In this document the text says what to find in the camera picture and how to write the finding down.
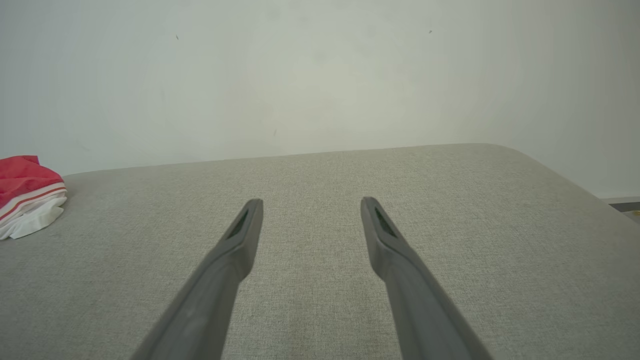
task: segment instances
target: white cloth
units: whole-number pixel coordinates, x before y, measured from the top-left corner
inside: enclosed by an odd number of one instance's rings
[[[0,225],[0,240],[21,238],[47,227],[62,214],[60,206],[67,201],[66,194],[66,191],[53,193],[24,206],[21,215]]]

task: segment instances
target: white wall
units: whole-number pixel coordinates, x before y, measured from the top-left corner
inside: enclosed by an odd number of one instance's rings
[[[0,158],[489,142],[640,194],[634,0],[0,0]]]

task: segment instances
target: striped trim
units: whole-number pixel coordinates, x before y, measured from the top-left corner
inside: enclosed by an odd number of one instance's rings
[[[36,202],[54,193],[65,192],[66,190],[65,183],[55,183],[14,197],[0,209],[0,226],[2,226],[5,220],[8,221],[12,215],[19,212],[25,205]]]

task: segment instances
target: red cloth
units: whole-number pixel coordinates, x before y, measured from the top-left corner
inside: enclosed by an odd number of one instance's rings
[[[12,199],[31,193],[56,183],[62,183],[62,177],[55,171],[49,170],[40,165],[38,156],[14,156],[0,160],[0,220],[12,211],[16,210],[19,204],[3,209]],[[34,193],[36,197],[48,195],[46,193]]]

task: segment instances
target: gray fabric surface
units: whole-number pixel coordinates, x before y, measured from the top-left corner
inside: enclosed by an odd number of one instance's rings
[[[244,202],[264,199],[225,359],[397,359],[359,205],[377,197],[502,359],[637,359],[640,227],[529,157],[436,145],[65,177],[0,242],[0,359],[127,359]]]

